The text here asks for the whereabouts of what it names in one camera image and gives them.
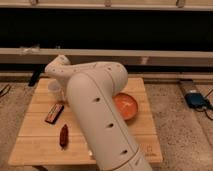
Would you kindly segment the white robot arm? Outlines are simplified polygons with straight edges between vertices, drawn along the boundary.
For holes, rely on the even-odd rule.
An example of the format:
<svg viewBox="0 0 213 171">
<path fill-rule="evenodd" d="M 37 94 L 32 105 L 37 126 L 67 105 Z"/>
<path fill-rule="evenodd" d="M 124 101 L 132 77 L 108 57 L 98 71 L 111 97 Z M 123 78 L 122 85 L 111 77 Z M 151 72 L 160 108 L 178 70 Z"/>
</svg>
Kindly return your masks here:
<svg viewBox="0 0 213 171">
<path fill-rule="evenodd" d="M 59 55 L 45 67 L 45 73 L 62 86 L 101 171 L 152 171 L 113 102 L 128 82 L 122 64 L 72 65 Z"/>
</svg>

